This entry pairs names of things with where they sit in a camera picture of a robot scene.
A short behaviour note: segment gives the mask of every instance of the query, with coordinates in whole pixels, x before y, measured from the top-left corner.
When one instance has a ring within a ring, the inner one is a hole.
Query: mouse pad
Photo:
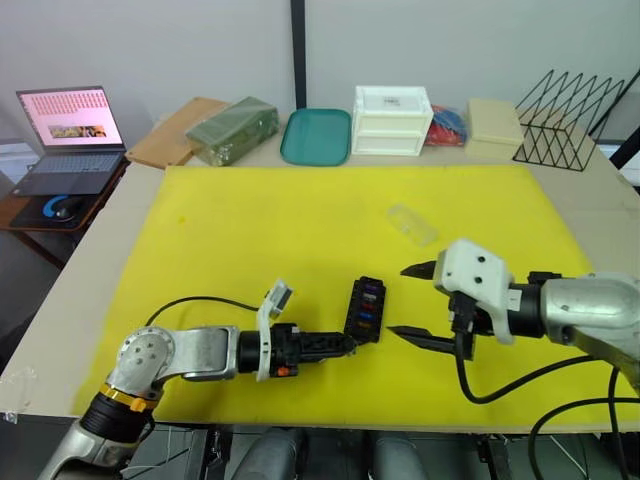
[[[82,219],[87,215],[97,195],[82,195],[82,197],[85,200],[77,206],[76,212],[66,219],[56,218],[54,209],[58,201],[70,198],[69,195],[33,197],[11,221],[11,226],[73,230],[78,227]]]

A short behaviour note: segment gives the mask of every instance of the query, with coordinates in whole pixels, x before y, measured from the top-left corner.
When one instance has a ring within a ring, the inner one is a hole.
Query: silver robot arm
[[[547,280],[540,310],[552,342],[616,366],[640,395],[640,280],[620,273]]]
[[[514,282],[506,262],[461,239],[434,262],[412,265],[403,275],[433,280],[450,297],[452,330],[473,356],[473,335],[494,335],[511,344],[516,336],[574,345],[605,360],[625,375],[640,395],[640,280],[618,273],[562,278],[531,272],[528,283]],[[392,327],[421,348],[453,353],[454,341],[408,327]]]
[[[123,343],[116,367],[66,433],[39,480],[120,478],[151,421],[164,382],[222,380],[237,372],[236,327],[172,331],[145,327]]]
[[[171,378],[212,381],[250,372],[257,372],[258,380],[294,376],[299,363],[355,350],[355,342],[342,333],[301,332],[293,323],[270,326],[291,293],[282,281],[276,282],[258,309],[256,331],[239,332],[233,326],[180,331],[149,326],[132,333],[117,354],[115,368],[39,480],[120,478],[118,472],[144,441],[144,427],[152,424],[164,383]]]

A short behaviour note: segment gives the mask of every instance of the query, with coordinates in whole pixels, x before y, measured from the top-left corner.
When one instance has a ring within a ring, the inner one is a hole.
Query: green box
[[[186,132],[191,151],[210,165],[230,165],[278,131],[278,110],[247,97]]]

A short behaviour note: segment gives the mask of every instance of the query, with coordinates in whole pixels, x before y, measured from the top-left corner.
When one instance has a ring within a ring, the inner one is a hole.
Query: computer mouse
[[[68,220],[72,218],[82,207],[82,197],[68,197],[57,201],[53,207],[53,215],[58,220]]]

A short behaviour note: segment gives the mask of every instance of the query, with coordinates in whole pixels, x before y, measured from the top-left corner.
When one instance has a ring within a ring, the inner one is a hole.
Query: laptop keyboard
[[[119,153],[56,155],[45,158],[34,167],[33,171],[36,173],[109,172],[119,159]]]

